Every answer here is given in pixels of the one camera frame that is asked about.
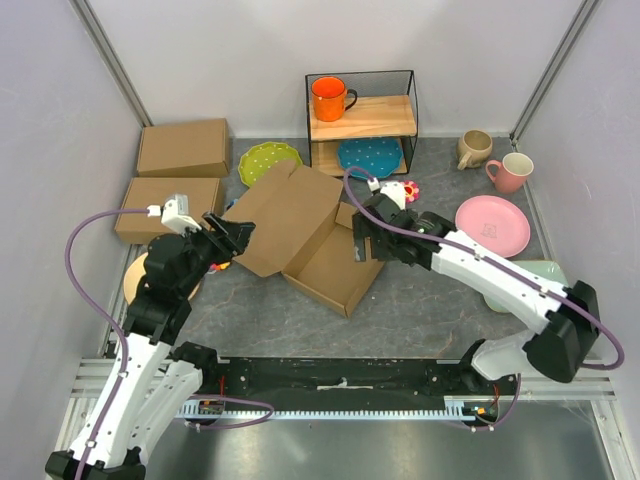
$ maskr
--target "polka dot pattern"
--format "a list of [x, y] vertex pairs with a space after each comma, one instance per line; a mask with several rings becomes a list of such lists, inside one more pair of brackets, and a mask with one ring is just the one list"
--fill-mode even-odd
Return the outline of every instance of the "polka dot pattern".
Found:
[[[392, 137], [374, 137], [345, 140], [338, 147], [338, 159], [344, 169], [361, 167], [377, 178], [391, 175], [402, 162], [402, 149]], [[357, 178], [366, 177], [359, 173]]]
[[240, 180], [250, 187], [273, 165], [285, 159], [295, 160], [298, 165], [302, 165], [300, 154], [291, 145], [282, 142], [256, 145], [240, 158], [240, 165], [238, 165]]

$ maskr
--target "gray floor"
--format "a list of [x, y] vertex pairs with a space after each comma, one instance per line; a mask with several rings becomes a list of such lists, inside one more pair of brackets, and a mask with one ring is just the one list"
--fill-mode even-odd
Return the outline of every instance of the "gray floor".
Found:
[[147, 480], [613, 480], [588, 404], [519, 403], [493, 433], [429, 421], [173, 424]]
[[[233, 142], [234, 169], [224, 180], [227, 200], [246, 191], [235, 167], [244, 152], [262, 141]], [[308, 163], [306, 140], [285, 141]], [[411, 204], [416, 210], [453, 219], [467, 198], [499, 195], [484, 169], [456, 169], [455, 143], [451, 138], [419, 140], [411, 173], [399, 177], [420, 186], [421, 197]], [[494, 158], [511, 151], [506, 138], [495, 139], [494, 145]], [[357, 183], [356, 193], [366, 198], [366, 187]], [[515, 258], [542, 258], [524, 191], [506, 198], [532, 225], [531, 242]], [[492, 312], [472, 289], [420, 267], [388, 263], [353, 317], [345, 319], [280, 275], [259, 278], [236, 264], [205, 278], [178, 344], [189, 340], [236, 356], [457, 358], [478, 338], [499, 338], [522, 328], [512, 315]]]

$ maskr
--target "light green tray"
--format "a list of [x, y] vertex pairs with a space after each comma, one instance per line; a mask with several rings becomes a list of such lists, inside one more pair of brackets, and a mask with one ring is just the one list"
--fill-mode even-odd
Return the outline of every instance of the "light green tray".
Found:
[[282, 142], [266, 142], [251, 147], [240, 158], [238, 173], [242, 183], [250, 187], [280, 160], [292, 159], [298, 165], [302, 165], [302, 159], [298, 151], [291, 145]]
[[[516, 260], [513, 263], [539, 277], [559, 282], [565, 287], [569, 285], [567, 277], [565, 277], [560, 265], [551, 260]], [[509, 313], [509, 310], [493, 298], [484, 295], [484, 301], [487, 302], [489, 308], [495, 312]]]

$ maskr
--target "plate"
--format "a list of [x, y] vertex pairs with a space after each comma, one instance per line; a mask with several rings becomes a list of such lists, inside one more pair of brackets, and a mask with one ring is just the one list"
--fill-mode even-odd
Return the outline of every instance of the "plate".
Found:
[[[373, 137], [345, 140], [338, 147], [338, 160], [345, 170], [361, 167], [377, 178], [385, 178], [397, 170], [402, 163], [402, 148], [393, 137]], [[366, 179], [359, 172], [352, 174]]]
[[240, 180], [247, 187], [250, 187], [274, 164], [288, 158], [295, 160], [298, 165], [302, 165], [298, 151], [286, 143], [266, 142], [251, 147], [240, 158], [238, 165]]
[[[136, 298], [136, 291], [138, 290], [138, 283], [140, 283], [140, 279], [146, 273], [144, 270], [144, 259], [147, 258], [147, 253], [143, 253], [138, 258], [136, 258], [133, 263], [127, 268], [127, 271], [124, 274], [124, 280], [122, 281], [122, 290], [124, 290], [124, 299], [128, 305], [131, 305], [133, 299]], [[200, 288], [200, 284], [196, 285], [191, 294], [189, 295], [189, 300], [193, 298], [193, 296]]]
[[480, 195], [464, 202], [456, 226], [493, 253], [508, 258], [525, 249], [531, 227], [522, 210], [507, 200]]
[[[534, 275], [561, 283], [565, 287], [569, 286], [567, 277], [564, 275], [560, 265], [556, 262], [551, 260], [516, 260], [513, 263]], [[509, 313], [509, 310], [500, 305], [500, 302], [494, 298], [484, 295], [484, 301], [487, 302], [489, 308], [495, 312]]]

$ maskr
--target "beige plate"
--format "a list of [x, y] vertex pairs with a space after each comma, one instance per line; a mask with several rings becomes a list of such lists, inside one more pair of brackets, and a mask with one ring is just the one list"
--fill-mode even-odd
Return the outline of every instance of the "beige plate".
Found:
[[[147, 254], [143, 253], [138, 258], [136, 258], [131, 266], [127, 269], [127, 272], [124, 274], [124, 281], [122, 282], [122, 289], [124, 290], [124, 299], [127, 301], [127, 304], [131, 305], [131, 302], [134, 298], [136, 298], [136, 290], [138, 288], [138, 283], [140, 279], [144, 275], [144, 259], [147, 258]], [[193, 296], [198, 291], [200, 284], [196, 285], [196, 288], [193, 289], [191, 295], [189, 295], [189, 300], [193, 298]]]

